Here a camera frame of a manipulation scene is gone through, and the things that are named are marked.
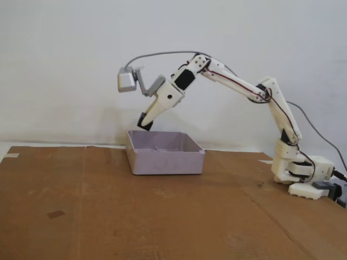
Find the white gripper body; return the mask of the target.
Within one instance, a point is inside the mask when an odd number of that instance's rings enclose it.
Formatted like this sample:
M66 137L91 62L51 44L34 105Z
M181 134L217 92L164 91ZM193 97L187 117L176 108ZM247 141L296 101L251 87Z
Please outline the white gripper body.
M184 92L166 80L156 92L155 106L160 109L169 109L180 103L185 96Z

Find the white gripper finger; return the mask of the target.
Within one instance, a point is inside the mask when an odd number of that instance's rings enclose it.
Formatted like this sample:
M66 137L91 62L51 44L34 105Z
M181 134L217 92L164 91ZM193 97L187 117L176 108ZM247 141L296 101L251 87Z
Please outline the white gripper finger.
M172 107L172 102L168 99L155 99L150 108L146 112L146 116L142 120L142 126L150 124L156 117Z

